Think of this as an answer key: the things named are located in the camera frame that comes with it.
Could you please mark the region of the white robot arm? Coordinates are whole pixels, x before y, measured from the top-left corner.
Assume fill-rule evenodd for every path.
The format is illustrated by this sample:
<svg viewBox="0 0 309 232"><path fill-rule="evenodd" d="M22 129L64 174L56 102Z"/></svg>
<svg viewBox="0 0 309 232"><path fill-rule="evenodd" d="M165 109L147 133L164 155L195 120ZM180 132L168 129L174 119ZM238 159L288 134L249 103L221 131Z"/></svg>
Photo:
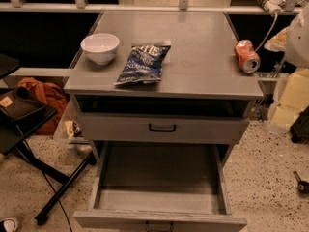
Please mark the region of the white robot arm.
<svg viewBox="0 0 309 232"><path fill-rule="evenodd" d="M275 102L268 113L274 131L288 131L309 106L309 5L301 9L288 27L268 40L265 49L282 51L284 62L295 66L286 79L279 78Z"/></svg>

